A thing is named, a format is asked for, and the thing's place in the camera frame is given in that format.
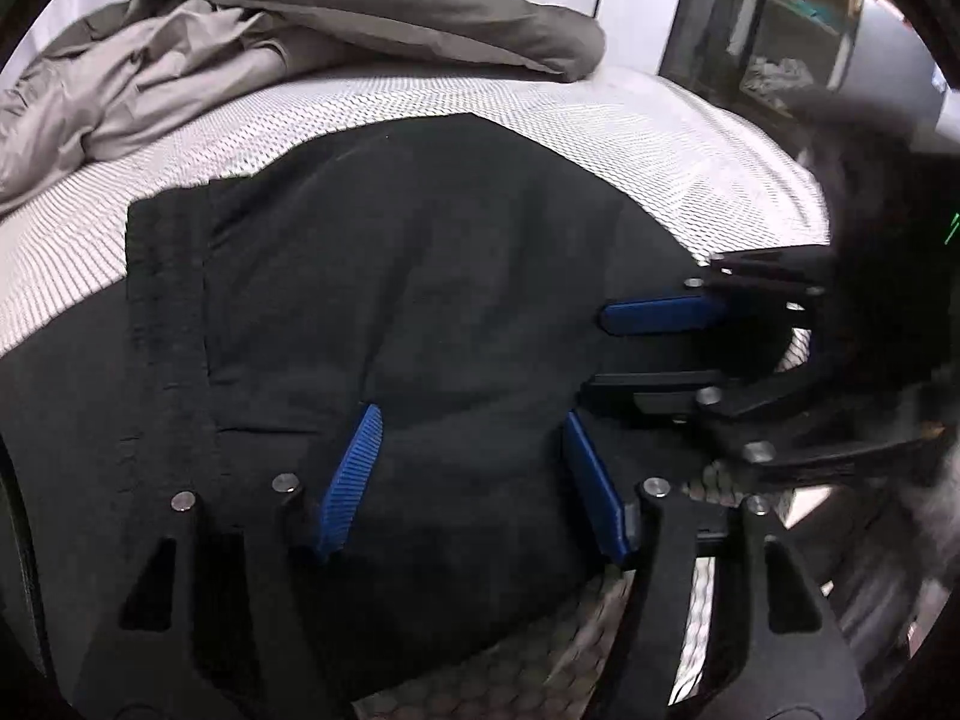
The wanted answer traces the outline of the black pants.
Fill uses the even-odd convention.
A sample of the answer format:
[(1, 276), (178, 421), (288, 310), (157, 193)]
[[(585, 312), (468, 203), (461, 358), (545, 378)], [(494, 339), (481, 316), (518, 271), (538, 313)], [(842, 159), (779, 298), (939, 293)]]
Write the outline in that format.
[[(124, 276), (2, 359), (2, 551), (86, 718), (331, 717), (563, 605), (597, 564), (562, 429), (599, 372), (771, 372), (786, 328), (614, 337), (692, 255), (601, 177), (473, 115), (303, 143), (170, 188)], [(317, 507), (364, 406), (347, 546)]]

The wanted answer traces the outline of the white honeycomb mattress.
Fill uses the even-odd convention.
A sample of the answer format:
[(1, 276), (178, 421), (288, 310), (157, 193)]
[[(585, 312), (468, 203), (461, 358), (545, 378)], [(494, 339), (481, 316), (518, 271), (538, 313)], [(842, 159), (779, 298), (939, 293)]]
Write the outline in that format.
[[(247, 94), (120, 160), (78, 167), (2, 224), (2, 359), (55, 317), (124, 276), (130, 207), (170, 188), (254, 176), (331, 133), (473, 115), (551, 149), (628, 195), (692, 255), (820, 244), (827, 216), (809, 172), (758, 128), (652, 76), (625, 86), (355, 71)], [(2, 551), (32, 561), (20, 498), (2, 473)], [(31, 578), (2, 592), (2, 629), (28, 673), (68, 715), (43, 624), (10, 628), (37, 600)]]

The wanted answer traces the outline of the dark shelf with items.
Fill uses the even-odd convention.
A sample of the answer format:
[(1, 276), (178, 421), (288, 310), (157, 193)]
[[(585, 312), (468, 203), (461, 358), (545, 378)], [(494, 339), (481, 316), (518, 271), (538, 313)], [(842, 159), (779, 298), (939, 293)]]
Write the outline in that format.
[(850, 0), (679, 0), (659, 73), (745, 117), (788, 117), (793, 91), (825, 86)]

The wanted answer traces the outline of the grey green duvet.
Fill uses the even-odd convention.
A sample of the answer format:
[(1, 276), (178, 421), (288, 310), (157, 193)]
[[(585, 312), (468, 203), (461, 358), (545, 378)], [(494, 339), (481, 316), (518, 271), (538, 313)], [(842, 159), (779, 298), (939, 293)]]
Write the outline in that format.
[(73, 21), (2, 93), (2, 210), (91, 161), (295, 76), (377, 57), (579, 82), (589, 16), (527, 0), (122, 0)]

